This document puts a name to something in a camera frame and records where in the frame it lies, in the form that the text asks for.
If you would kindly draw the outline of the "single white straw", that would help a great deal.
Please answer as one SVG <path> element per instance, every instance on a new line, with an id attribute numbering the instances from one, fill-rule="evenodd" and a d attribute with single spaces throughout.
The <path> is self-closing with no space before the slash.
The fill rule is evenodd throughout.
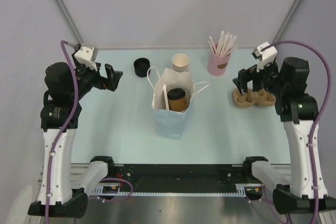
<path id="1" fill-rule="evenodd" d="M 166 85 L 163 86 L 163 95 L 164 95 L 165 109 L 166 110 L 170 110 L 170 108 L 169 108 L 169 100 L 168 100 L 168 97 L 167 97 Z"/>

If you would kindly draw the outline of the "single black cup lid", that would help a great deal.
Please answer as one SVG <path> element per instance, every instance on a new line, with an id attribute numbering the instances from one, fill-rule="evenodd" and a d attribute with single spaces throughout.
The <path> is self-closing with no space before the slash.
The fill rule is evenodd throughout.
<path id="1" fill-rule="evenodd" d="M 171 89 L 167 93 L 167 98 L 169 100 L 179 100 L 179 99 L 184 98 L 185 96 L 186 96 L 186 92 L 181 88 Z"/>

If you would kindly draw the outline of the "single brown paper cup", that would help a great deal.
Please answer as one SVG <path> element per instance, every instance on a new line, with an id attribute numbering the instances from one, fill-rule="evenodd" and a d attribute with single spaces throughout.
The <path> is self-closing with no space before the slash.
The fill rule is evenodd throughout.
<path id="1" fill-rule="evenodd" d="M 175 112 L 184 112 L 187 108 L 187 103 L 185 98 L 180 98 L 177 100 L 169 99 L 169 109 Z"/>

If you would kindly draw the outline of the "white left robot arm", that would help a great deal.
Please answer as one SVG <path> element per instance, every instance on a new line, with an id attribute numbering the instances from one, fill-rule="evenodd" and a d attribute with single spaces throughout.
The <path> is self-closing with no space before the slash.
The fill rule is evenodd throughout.
<path id="1" fill-rule="evenodd" d="M 96 185 L 101 180 L 110 182 L 115 178 L 113 158 L 95 156 L 74 184 L 70 180 L 72 148 L 82 110 L 79 100 L 92 88 L 115 91 L 123 75 L 110 64 L 104 67 L 106 77 L 80 63 L 70 67 L 57 62 L 46 69 L 47 91 L 40 113 L 45 147 L 43 178 L 28 215 L 82 218 Z"/>

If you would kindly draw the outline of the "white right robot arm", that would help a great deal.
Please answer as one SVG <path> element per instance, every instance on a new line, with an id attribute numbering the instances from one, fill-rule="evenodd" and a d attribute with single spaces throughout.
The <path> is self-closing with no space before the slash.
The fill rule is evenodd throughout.
<path id="1" fill-rule="evenodd" d="M 314 97 L 306 93 L 309 63 L 288 57 L 279 68 L 275 62 L 258 70 L 254 65 L 238 72 L 233 83 L 240 93 L 264 89 L 276 98 L 275 109 L 283 123 L 289 144 L 291 176 L 280 175 L 264 157 L 244 161 L 243 179 L 261 181 L 272 191 L 275 209 L 280 214 L 306 214 L 335 210 L 335 198 L 328 195 L 319 167 L 317 129 L 312 129 L 318 116 Z"/>

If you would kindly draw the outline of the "light blue paper bag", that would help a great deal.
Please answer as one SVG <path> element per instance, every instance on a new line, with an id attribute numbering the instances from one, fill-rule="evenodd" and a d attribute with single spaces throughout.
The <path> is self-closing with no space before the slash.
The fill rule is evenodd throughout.
<path id="1" fill-rule="evenodd" d="M 169 68 L 164 69 L 163 73 L 159 74 L 155 66 L 148 69 L 147 80 L 153 88 L 152 109 L 157 135 L 180 140 L 188 122 L 188 117 L 193 110 L 193 99 L 211 83 L 209 81 L 195 83 L 190 72 L 176 72 Z M 167 92 L 174 88 L 185 91 L 187 108 L 184 112 L 166 109 L 164 88 Z"/>

